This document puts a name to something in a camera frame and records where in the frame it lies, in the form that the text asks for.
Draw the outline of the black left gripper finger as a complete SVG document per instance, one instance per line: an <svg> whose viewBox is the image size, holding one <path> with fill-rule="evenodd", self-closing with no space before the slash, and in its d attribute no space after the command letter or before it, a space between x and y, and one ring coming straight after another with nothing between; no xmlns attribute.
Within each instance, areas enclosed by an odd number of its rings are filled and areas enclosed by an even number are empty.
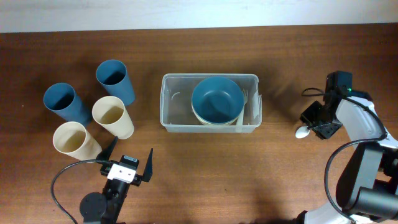
<svg viewBox="0 0 398 224"><path fill-rule="evenodd" d="M96 162L107 162L109 161L109 158L111 157L111 154L113 152L114 147L116 146L116 143L118 141L118 137L115 137L113 141L110 143L110 145L106 148L103 149L96 157Z"/></svg>
<svg viewBox="0 0 398 224"><path fill-rule="evenodd" d="M147 158L144 173L142 175L143 182L149 182L151 180L153 174L152 156L153 156L153 149L150 150L149 156Z"/></svg>

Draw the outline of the white plastic spoon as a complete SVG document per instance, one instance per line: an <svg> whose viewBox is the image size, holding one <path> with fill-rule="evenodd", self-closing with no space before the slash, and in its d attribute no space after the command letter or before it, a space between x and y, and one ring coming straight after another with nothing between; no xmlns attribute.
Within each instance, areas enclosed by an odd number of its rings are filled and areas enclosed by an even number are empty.
<svg viewBox="0 0 398 224"><path fill-rule="evenodd" d="M295 137L297 139L302 139L307 137L309 134L310 134L310 129L308 128L308 126L301 126L297 128L295 132Z"/></svg>

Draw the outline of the white plastic fork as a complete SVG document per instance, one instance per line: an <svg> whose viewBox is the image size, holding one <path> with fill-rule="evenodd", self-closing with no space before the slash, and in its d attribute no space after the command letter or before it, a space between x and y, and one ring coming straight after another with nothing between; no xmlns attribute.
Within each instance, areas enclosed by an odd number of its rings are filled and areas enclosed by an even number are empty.
<svg viewBox="0 0 398 224"><path fill-rule="evenodd" d="M236 132L237 133L240 133L243 128L244 108L246 106L246 103L248 102L248 90L243 90L243 97L244 97L243 109L236 121Z"/></svg>

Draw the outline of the blue bowl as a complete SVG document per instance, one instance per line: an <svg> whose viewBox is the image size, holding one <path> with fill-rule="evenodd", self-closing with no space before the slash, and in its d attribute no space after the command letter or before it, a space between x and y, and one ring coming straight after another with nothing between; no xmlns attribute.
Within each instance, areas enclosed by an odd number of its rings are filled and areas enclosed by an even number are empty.
<svg viewBox="0 0 398 224"><path fill-rule="evenodd" d="M235 119L243 109L243 91L227 77L208 77L202 80L191 96L191 106L200 117L212 123Z"/></svg>

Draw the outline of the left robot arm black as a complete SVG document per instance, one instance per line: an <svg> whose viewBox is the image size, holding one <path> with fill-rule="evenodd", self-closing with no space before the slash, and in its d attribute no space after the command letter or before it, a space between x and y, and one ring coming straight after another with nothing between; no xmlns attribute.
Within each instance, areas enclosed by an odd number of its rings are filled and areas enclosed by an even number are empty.
<svg viewBox="0 0 398 224"><path fill-rule="evenodd" d="M117 141L118 138L114 138L96 156L98 162L104 161L100 172L107 181L101 193L89 193L81 200L80 213L84 223L116 223L130 186L138 187L142 182L149 182L152 177L152 151L142 175L136 173L138 159L127 155L123 155L119 161L109 159Z"/></svg>

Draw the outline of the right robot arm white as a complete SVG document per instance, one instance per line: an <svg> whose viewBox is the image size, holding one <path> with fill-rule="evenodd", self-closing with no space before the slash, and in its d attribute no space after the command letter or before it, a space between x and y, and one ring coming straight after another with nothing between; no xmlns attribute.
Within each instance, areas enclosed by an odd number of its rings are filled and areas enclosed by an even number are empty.
<svg viewBox="0 0 398 224"><path fill-rule="evenodd" d="M298 139L314 132L329 139L344 127L350 141L329 157L324 172L326 204L304 211L296 223L380 223L397 220L397 140L377 116L373 99L352 88L352 74L335 71L326 78L325 90L314 89L323 102L313 102L301 115ZM331 163L347 147L354 153L331 196L328 181Z"/></svg>

